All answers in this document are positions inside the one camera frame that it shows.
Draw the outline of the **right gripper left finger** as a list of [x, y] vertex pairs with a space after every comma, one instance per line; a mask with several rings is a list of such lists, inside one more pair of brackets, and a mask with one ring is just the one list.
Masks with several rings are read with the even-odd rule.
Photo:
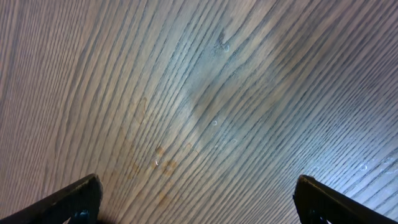
[[96, 223], [102, 195], [98, 175], [90, 174], [1, 219], [1, 223]]

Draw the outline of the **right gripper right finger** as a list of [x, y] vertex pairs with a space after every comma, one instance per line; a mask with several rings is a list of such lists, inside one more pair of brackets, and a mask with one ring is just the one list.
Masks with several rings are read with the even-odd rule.
[[308, 175], [299, 176], [293, 200], [301, 223], [397, 224]]

